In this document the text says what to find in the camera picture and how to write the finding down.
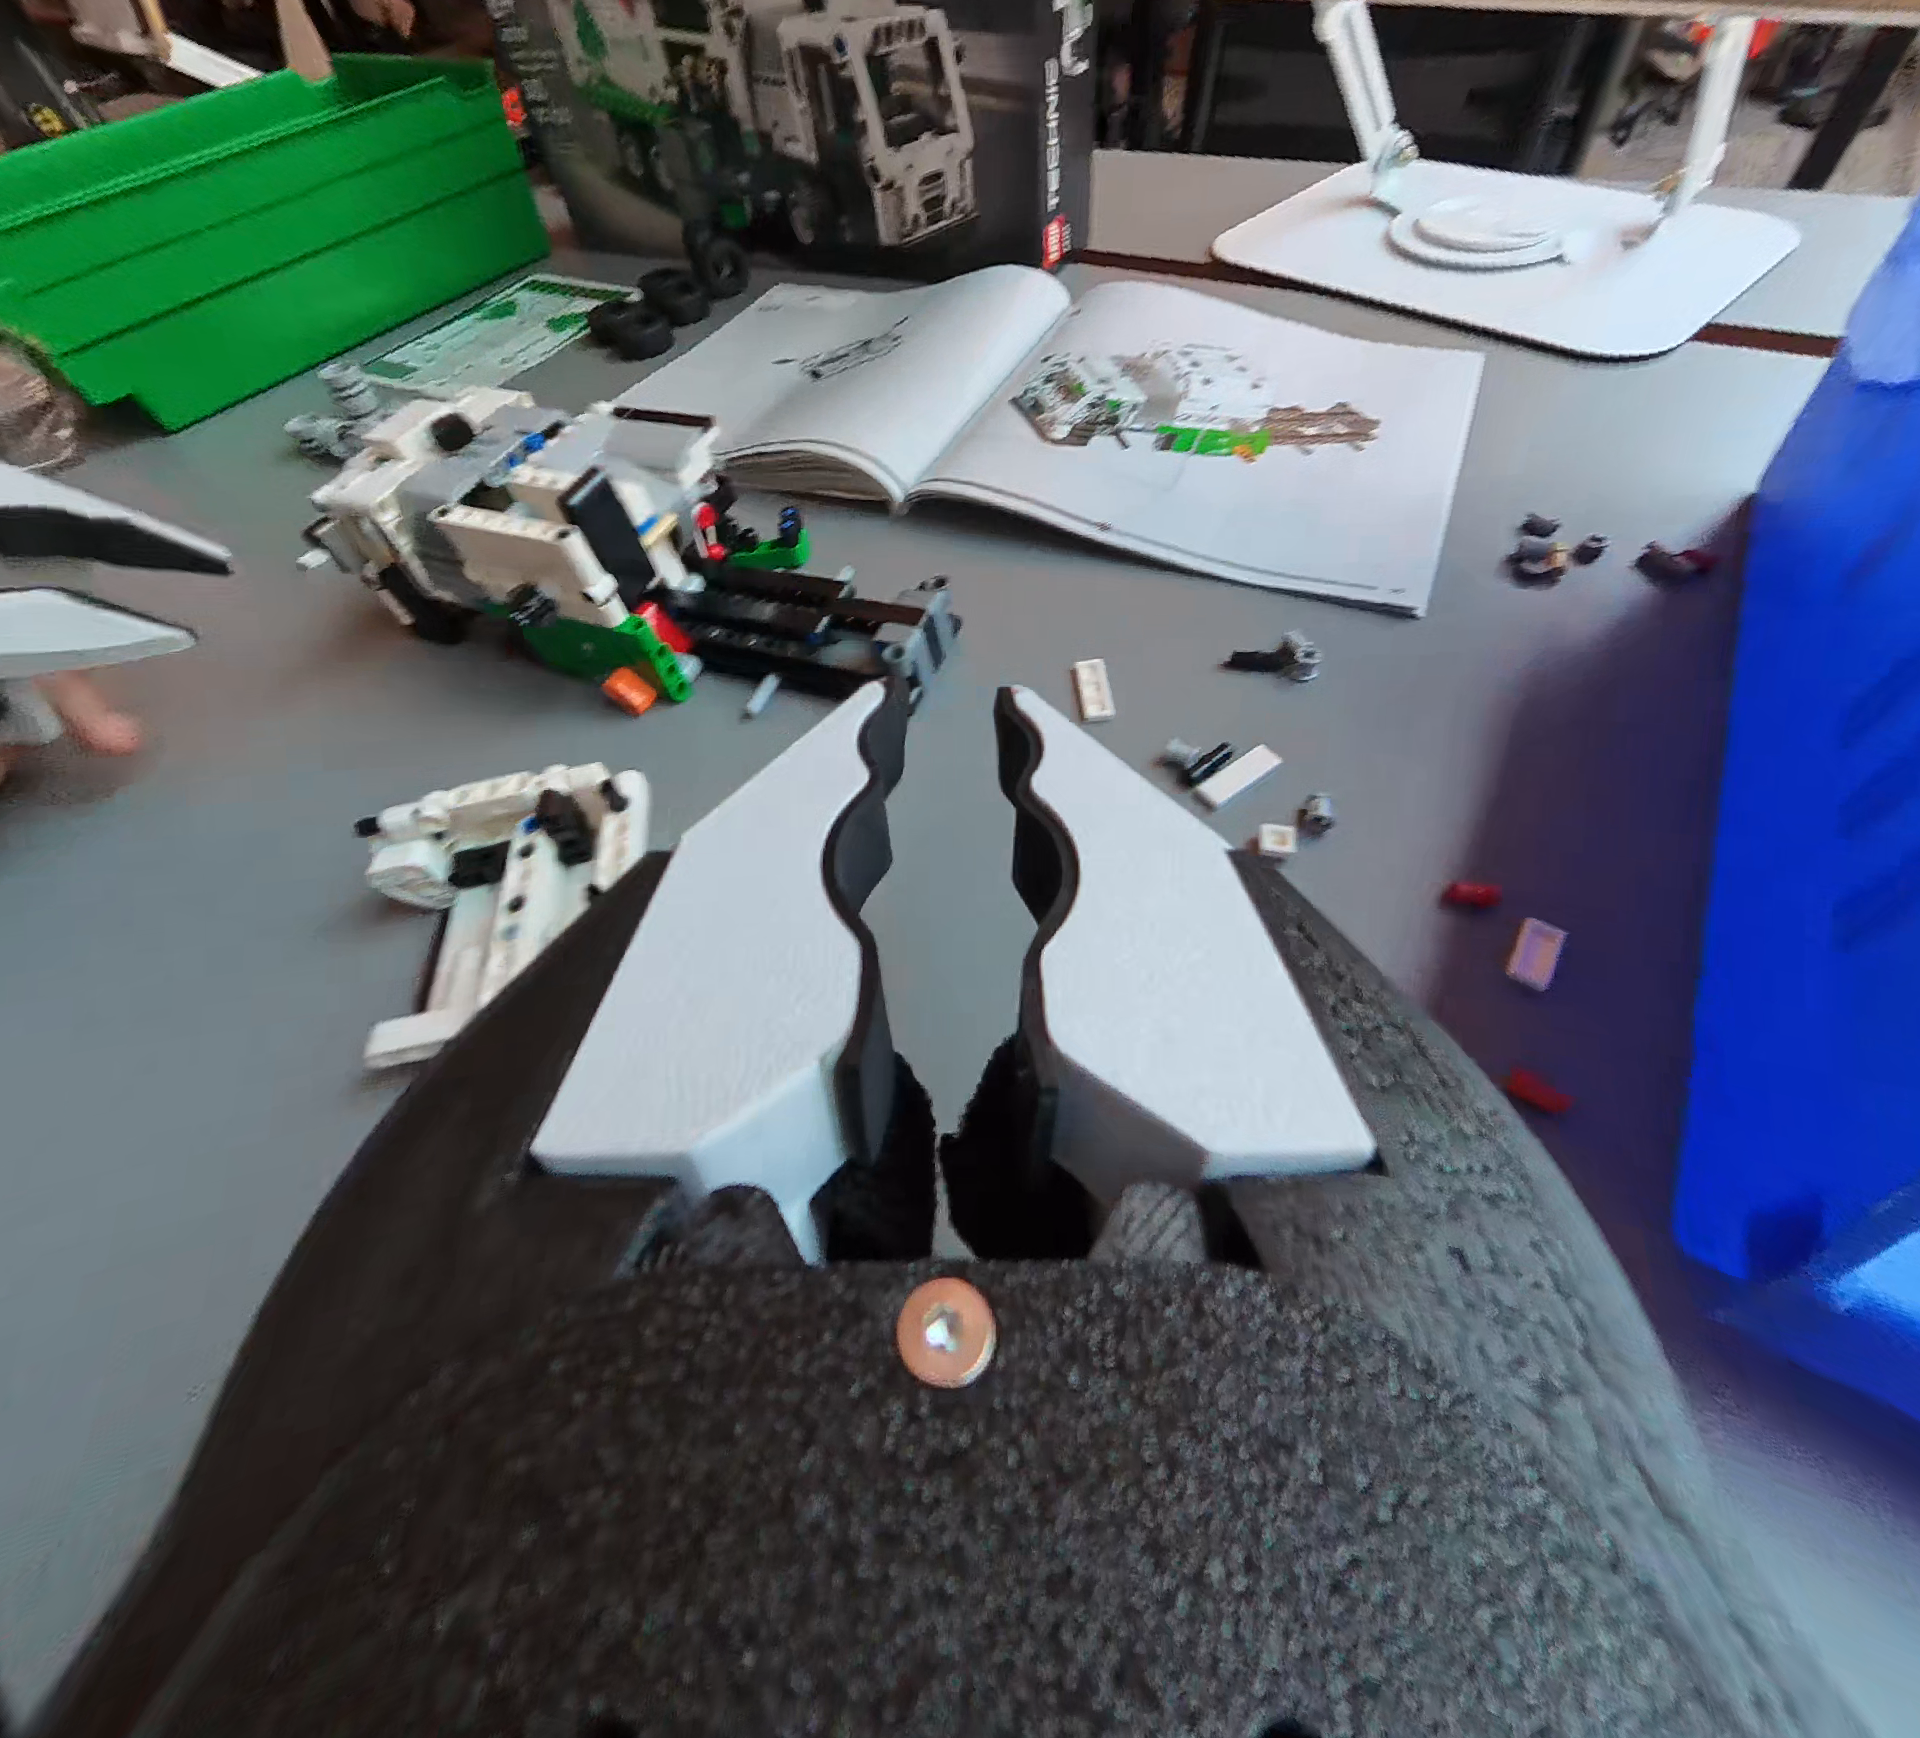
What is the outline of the white lego subassembly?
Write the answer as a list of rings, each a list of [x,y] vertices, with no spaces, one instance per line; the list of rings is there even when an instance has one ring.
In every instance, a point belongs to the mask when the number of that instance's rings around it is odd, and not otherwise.
[[[648,847],[636,768],[548,765],[427,790],[354,823],[366,883],[444,914],[418,1010],[376,1022],[369,1071],[417,1064],[619,885]]]

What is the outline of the blue plastic bin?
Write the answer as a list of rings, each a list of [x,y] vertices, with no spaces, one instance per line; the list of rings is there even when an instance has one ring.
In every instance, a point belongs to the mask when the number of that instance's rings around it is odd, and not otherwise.
[[[1671,1200],[1735,1329],[1919,1415],[1919,214],[1754,494]]]

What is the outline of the white green lego truck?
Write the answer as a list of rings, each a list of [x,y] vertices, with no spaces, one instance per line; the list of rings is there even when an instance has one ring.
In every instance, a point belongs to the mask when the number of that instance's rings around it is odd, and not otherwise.
[[[332,563],[420,640],[490,624],[628,714],[706,672],[831,700],[894,678],[920,703],[956,654],[947,581],[870,598],[811,571],[798,507],[743,523],[706,416],[489,386],[324,416],[348,450],[321,461],[300,566]]]

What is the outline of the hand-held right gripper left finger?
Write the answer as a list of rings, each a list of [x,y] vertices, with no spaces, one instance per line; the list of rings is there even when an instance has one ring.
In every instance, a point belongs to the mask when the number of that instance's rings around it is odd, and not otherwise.
[[[894,1113],[864,909],[910,718],[905,685],[862,686],[681,837],[534,1134],[542,1171],[752,1187],[823,1257],[816,1200]]]

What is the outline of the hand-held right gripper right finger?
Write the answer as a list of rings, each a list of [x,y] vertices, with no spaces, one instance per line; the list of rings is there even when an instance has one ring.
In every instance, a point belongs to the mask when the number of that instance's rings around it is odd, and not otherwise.
[[[1078,1181],[1321,1178],[1377,1141],[1236,850],[1026,686],[996,693],[1030,1160]]]

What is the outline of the cluster of dark lego pieces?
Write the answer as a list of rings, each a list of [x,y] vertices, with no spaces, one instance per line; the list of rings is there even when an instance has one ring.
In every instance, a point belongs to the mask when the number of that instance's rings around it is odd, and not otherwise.
[[[1600,563],[1611,546],[1601,532],[1567,537],[1555,516],[1529,511],[1517,525],[1505,571],[1515,585],[1547,586],[1559,582],[1572,568]]]

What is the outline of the green plastic bin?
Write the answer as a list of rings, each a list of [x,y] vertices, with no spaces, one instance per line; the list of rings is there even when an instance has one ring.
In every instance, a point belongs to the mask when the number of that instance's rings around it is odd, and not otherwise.
[[[493,67],[343,54],[5,154],[5,341],[181,431],[540,262]]]

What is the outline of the green white sticker sheet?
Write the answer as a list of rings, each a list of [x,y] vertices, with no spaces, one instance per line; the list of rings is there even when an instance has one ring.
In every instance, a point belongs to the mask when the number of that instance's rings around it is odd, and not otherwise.
[[[505,388],[586,339],[591,311],[633,299],[636,290],[626,284],[540,270],[358,367],[375,385],[410,396],[448,401],[477,386]]]

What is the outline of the open instruction booklet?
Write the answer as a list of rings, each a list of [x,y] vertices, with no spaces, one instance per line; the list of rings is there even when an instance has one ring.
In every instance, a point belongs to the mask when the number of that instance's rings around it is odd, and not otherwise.
[[[1252,588],[1424,617],[1483,357],[1169,280],[992,264],[783,282],[612,409],[691,421],[737,482],[956,503]]]

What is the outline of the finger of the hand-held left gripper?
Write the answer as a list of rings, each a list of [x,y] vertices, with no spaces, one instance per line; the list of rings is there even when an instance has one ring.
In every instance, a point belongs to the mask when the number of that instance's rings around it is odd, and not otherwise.
[[[188,650],[199,636],[74,590],[3,590],[3,683]]]
[[[226,576],[229,548],[42,472],[3,464],[3,557],[124,571]]]

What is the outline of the black lego set box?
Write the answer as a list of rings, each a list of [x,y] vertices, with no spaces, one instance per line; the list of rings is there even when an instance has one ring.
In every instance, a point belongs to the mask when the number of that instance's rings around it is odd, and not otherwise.
[[[1092,203],[1094,0],[483,0],[583,246],[935,280],[1057,269]]]

